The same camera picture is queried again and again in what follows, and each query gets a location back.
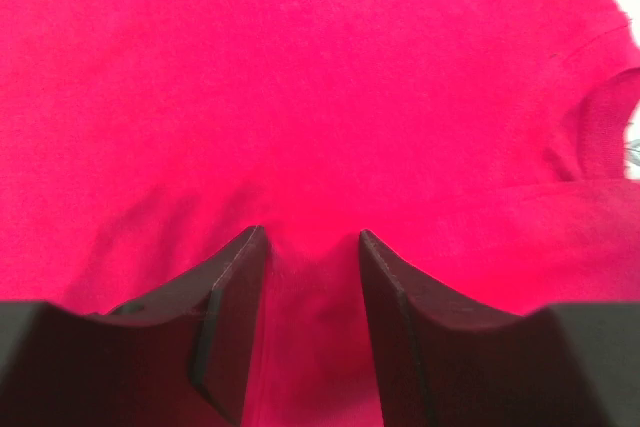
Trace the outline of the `crimson red t shirt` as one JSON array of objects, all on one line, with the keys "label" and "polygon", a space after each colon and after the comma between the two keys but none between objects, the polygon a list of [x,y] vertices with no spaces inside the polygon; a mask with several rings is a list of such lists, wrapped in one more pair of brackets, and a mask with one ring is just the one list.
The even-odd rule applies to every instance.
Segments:
[{"label": "crimson red t shirt", "polygon": [[369,229],[484,303],[639,296],[614,0],[1,0],[1,295],[108,310],[250,225],[244,424],[382,422]]}]

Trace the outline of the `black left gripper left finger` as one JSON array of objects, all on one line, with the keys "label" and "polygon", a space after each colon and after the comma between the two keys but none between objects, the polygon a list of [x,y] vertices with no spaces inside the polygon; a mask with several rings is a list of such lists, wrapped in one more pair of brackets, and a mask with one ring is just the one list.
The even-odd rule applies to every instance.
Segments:
[{"label": "black left gripper left finger", "polygon": [[1,305],[5,426],[238,426],[262,279],[263,228],[106,314]]}]

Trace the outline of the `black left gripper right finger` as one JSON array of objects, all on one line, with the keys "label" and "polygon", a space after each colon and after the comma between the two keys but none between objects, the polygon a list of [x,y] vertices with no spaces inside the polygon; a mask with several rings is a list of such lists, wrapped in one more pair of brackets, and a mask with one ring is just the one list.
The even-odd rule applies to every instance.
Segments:
[{"label": "black left gripper right finger", "polygon": [[387,426],[635,426],[639,306],[519,316],[404,261],[370,231],[359,269]]}]

